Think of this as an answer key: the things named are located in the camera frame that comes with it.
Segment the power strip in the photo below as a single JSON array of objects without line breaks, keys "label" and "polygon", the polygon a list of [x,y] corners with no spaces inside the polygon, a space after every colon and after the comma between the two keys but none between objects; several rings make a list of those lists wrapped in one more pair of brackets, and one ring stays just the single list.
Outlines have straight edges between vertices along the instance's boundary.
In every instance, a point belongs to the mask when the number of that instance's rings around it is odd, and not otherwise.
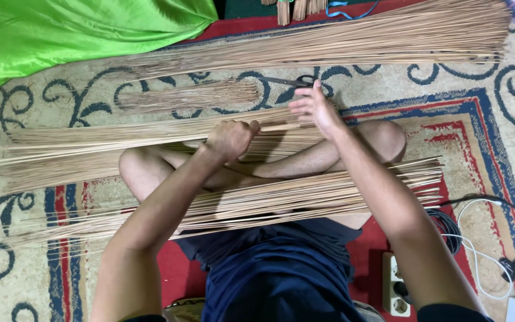
[{"label": "power strip", "polygon": [[383,254],[383,309],[392,316],[410,316],[410,304],[393,290],[396,282],[404,282],[393,253]]}]

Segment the scissors handle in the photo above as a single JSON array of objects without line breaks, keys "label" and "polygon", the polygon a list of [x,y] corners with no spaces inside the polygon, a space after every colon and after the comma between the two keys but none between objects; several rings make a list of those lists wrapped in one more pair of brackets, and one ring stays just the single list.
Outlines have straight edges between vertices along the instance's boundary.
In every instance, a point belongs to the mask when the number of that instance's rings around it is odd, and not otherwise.
[{"label": "scissors handle", "polygon": [[303,85],[296,86],[297,88],[301,87],[313,87],[313,82],[315,82],[315,76],[312,75],[301,75],[297,77],[298,82],[304,83]]}]

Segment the blue string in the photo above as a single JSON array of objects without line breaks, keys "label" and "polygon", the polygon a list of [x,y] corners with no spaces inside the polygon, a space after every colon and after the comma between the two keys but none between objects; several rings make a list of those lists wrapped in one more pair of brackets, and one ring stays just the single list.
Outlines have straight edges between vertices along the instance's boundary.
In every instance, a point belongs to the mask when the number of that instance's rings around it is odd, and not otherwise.
[{"label": "blue string", "polygon": [[345,18],[347,18],[349,20],[361,19],[363,17],[366,17],[369,13],[371,13],[371,11],[373,11],[373,9],[375,9],[376,4],[378,4],[378,3],[379,3],[379,0],[376,0],[375,4],[367,12],[365,12],[364,14],[362,14],[362,15],[360,15],[358,17],[352,17],[351,18],[351,16],[349,16],[346,13],[344,13],[343,11],[337,11],[337,12],[334,12],[334,13],[329,13],[329,7],[346,6],[346,5],[349,4],[348,2],[329,2],[327,4],[327,7],[325,8],[325,14],[327,15],[327,17],[335,17],[335,16],[338,16],[338,15],[342,14],[343,16],[345,16]]}]

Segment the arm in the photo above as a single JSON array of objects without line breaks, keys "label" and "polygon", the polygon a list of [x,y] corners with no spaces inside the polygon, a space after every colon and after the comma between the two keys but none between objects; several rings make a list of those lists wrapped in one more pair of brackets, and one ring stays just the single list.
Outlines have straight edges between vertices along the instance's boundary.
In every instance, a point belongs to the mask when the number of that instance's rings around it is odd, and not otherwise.
[{"label": "arm", "polygon": [[369,210],[389,239],[399,270],[417,310],[428,304],[457,304],[484,312],[473,288],[418,199],[380,164],[347,128],[316,81],[295,92],[307,97],[290,103],[331,141]]},{"label": "arm", "polygon": [[162,313],[156,254],[182,221],[204,182],[244,154],[259,124],[218,124],[189,161],[163,181],[114,234],[104,250],[91,321]]}]

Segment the white cable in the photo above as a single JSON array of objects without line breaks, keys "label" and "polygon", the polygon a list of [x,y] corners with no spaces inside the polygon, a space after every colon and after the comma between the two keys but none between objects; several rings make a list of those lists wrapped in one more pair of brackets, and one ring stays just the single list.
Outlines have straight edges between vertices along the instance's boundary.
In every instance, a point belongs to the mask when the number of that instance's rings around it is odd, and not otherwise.
[{"label": "white cable", "polygon": [[[458,214],[458,218],[456,219],[456,225],[458,226],[458,228],[460,228],[460,218],[462,217],[462,213],[464,212],[464,210],[466,210],[466,208],[468,208],[468,206],[470,206],[472,203],[474,203],[476,201],[486,201],[486,202],[490,202],[490,203],[493,203],[498,206],[502,206],[502,202],[500,202],[500,201],[493,201],[493,200],[488,200],[488,199],[474,199],[474,200],[470,201],[469,203],[467,203],[466,206],[464,206],[464,208],[462,208],[462,210],[460,211],[460,214]],[[462,245],[464,245],[464,247],[470,249],[474,253],[474,268],[476,269],[476,281],[478,282],[478,289],[480,290],[480,292],[482,292],[484,295],[486,295],[490,298],[493,298],[495,300],[503,300],[503,299],[506,299],[510,295],[510,293],[513,289],[513,285],[512,285],[513,282],[511,280],[510,273],[508,273],[508,270],[506,270],[506,268],[498,260],[474,249],[474,245],[466,237],[462,237],[459,235],[453,235],[453,234],[442,234],[442,236],[460,237],[460,238],[462,238],[463,241],[467,241],[470,244],[470,247],[468,247],[466,244],[464,244],[464,242],[462,242]],[[492,260],[500,267],[501,270],[504,271],[504,273],[506,273],[506,276],[508,276],[508,281],[510,281],[510,287],[508,288],[506,295],[501,296],[501,297],[496,297],[496,296],[488,294],[486,291],[484,291],[484,289],[482,289],[482,285],[480,283],[480,274],[478,273],[478,257],[476,256],[476,254],[481,254],[482,256]]]}]

